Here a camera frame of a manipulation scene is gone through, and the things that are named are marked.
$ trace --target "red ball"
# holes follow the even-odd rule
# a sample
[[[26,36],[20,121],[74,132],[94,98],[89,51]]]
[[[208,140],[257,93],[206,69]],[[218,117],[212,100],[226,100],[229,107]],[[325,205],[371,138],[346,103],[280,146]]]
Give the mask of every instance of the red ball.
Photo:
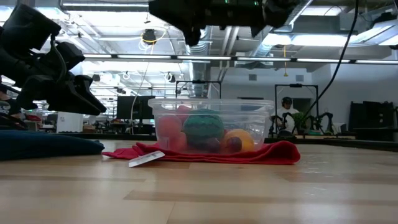
[[[176,138],[169,139],[169,150],[175,152],[182,152],[187,150],[187,136],[185,133],[180,133],[180,135]]]
[[[175,115],[165,115],[156,122],[156,134],[159,137],[175,138],[182,130],[181,120]]]
[[[177,108],[177,117],[180,118],[181,122],[184,123],[186,119],[188,119],[189,117],[189,112],[191,112],[191,108],[184,106],[184,105],[180,105]]]

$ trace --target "white shirt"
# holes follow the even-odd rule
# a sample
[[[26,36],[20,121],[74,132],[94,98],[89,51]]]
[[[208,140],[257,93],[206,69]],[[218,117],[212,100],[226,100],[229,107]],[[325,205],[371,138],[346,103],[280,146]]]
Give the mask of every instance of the white shirt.
[[[299,112],[298,110],[296,110],[296,109],[294,109],[294,108],[292,108],[292,107],[290,107],[289,110],[286,109],[286,108],[283,108],[283,107],[282,107],[282,108],[279,108],[279,109],[277,110],[278,116],[280,116],[282,119],[283,119],[283,114],[284,114],[284,113],[295,114],[295,113],[298,113],[298,112]],[[285,125],[286,125],[286,130],[288,130],[288,131],[290,131],[290,132],[293,131],[293,128],[294,128],[294,120],[293,120],[293,118],[292,118],[291,116],[289,116],[289,115],[286,116],[286,123],[285,123]]]

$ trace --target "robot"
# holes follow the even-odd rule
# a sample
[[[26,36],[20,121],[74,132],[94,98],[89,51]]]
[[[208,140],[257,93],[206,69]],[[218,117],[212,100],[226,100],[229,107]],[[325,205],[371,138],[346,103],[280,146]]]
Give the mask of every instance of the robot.
[[[222,29],[249,26],[252,36],[265,26],[283,26],[298,3],[299,0],[155,0],[149,3],[149,12],[180,29],[186,43],[193,46],[200,39],[200,29],[207,25]],[[0,74],[21,88],[17,102],[26,110],[37,108],[34,100],[46,100],[50,111],[104,113],[106,108],[90,92],[92,78],[69,72],[85,58],[73,44],[55,40],[60,31],[58,24],[40,12],[17,5],[0,26]],[[40,50],[49,37],[50,52],[35,53],[33,49]]]

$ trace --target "price tag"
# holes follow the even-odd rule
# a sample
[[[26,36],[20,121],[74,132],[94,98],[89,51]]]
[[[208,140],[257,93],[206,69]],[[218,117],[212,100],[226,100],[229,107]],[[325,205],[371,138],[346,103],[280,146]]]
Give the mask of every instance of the price tag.
[[[155,159],[164,157],[165,154],[163,152],[160,151],[156,151],[156,152],[152,152],[149,154],[146,154],[144,156],[140,156],[138,158],[132,159],[129,161],[129,167],[136,167],[138,165],[153,161]]]

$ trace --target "clear plastic container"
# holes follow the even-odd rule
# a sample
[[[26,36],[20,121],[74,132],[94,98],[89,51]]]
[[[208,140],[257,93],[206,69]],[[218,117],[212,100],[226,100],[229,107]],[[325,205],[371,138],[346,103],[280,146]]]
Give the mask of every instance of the clear plastic container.
[[[259,150],[274,109],[263,100],[151,99],[148,105],[162,149],[204,154]]]

